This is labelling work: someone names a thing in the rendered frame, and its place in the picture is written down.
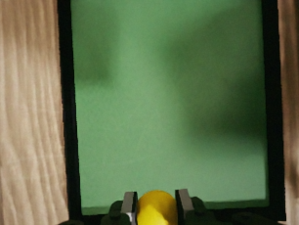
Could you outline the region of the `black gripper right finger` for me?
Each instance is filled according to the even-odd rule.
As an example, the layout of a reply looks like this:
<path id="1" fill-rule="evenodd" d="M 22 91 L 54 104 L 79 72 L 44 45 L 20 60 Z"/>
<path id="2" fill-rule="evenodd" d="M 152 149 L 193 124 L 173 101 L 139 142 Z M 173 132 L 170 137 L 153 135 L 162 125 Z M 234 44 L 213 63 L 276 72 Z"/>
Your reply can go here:
<path id="1" fill-rule="evenodd" d="M 178 225 L 285 225 L 262 215 L 243 211 L 232 215 L 232 222 L 216 220 L 213 211 L 205 208 L 202 199 L 190 197 L 188 189 L 175 190 Z"/>

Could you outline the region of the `yellow ball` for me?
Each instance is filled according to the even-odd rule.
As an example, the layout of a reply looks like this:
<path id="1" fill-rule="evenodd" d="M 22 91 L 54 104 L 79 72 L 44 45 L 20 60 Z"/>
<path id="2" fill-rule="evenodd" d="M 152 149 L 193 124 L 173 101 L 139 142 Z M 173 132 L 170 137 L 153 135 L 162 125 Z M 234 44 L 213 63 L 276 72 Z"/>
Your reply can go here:
<path id="1" fill-rule="evenodd" d="M 169 193 L 153 190 L 137 201 L 138 225 L 178 225 L 177 201 Z"/>

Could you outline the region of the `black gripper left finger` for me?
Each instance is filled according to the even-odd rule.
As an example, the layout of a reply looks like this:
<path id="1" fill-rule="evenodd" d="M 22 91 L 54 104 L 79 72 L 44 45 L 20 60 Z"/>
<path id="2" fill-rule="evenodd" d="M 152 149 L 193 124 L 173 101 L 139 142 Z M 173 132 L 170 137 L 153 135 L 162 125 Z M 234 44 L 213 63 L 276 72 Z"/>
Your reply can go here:
<path id="1" fill-rule="evenodd" d="M 109 213 L 102 217 L 100 225 L 138 225 L 137 192 L 125 192 L 123 201 L 111 204 Z M 85 225 L 81 220 L 67 220 L 57 225 Z"/>

